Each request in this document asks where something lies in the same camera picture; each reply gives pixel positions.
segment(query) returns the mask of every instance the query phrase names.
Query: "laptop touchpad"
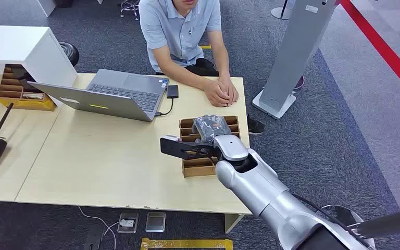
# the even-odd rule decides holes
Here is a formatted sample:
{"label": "laptop touchpad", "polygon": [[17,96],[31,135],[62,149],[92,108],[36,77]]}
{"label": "laptop touchpad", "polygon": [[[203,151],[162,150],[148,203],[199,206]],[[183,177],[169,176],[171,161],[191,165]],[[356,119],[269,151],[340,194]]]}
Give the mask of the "laptop touchpad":
{"label": "laptop touchpad", "polygon": [[149,86],[149,79],[140,76],[128,76],[128,78],[123,83],[123,87],[130,90],[144,91],[144,88],[146,88],[147,86]]}

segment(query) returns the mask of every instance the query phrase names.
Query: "laptop keyboard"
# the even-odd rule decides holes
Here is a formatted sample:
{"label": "laptop keyboard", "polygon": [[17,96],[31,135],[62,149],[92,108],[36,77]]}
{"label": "laptop keyboard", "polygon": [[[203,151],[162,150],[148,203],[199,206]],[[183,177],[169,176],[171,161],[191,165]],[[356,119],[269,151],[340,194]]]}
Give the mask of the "laptop keyboard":
{"label": "laptop keyboard", "polygon": [[159,98],[159,95],[155,93],[126,90],[119,87],[108,87],[100,84],[93,84],[88,88],[88,90],[129,97],[133,99],[141,109],[147,112],[154,111],[154,107]]}

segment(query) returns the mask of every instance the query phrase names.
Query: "man's hand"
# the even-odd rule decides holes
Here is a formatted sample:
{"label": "man's hand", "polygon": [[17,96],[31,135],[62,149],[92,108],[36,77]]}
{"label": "man's hand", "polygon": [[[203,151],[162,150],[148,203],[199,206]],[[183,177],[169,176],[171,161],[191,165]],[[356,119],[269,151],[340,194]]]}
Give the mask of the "man's hand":
{"label": "man's hand", "polygon": [[237,89],[235,88],[234,84],[231,81],[230,77],[220,77],[218,79],[219,82],[222,83],[220,86],[221,90],[229,95],[229,103],[228,106],[231,106],[232,104],[236,103],[237,100],[239,99],[239,93]]}
{"label": "man's hand", "polygon": [[230,97],[222,89],[225,89],[225,85],[220,81],[211,81],[204,85],[203,91],[213,106],[226,107],[229,105]]}

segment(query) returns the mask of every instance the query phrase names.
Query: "laptop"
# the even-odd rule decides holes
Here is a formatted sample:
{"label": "laptop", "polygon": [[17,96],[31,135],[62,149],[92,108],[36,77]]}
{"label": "laptop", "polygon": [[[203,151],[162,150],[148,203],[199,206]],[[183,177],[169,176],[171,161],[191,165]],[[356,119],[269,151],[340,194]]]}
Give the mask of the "laptop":
{"label": "laptop", "polygon": [[100,69],[86,90],[28,83],[74,109],[152,122],[169,80]]}

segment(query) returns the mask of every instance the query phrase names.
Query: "man's arm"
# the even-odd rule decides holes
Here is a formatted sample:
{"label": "man's arm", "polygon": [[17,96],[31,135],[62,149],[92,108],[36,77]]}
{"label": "man's arm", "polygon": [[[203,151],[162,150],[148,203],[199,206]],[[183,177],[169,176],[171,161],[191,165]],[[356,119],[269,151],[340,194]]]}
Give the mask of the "man's arm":
{"label": "man's arm", "polygon": [[153,49],[153,53],[165,75],[180,83],[203,90],[211,104],[216,107],[226,107],[229,104],[230,97],[222,91],[226,88],[222,82],[200,77],[173,62],[167,45]]}
{"label": "man's arm", "polygon": [[228,51],[224,46],[223,35],[221,31],[209,31],[208,38],[211,43],[212,54],[220,75],[219,81],[224,85],[222,90],[225,94],[229,95],[229,105],[232,105],[239,99],[239,93],[231,82],[231,76],[229,74],[229,56]]}

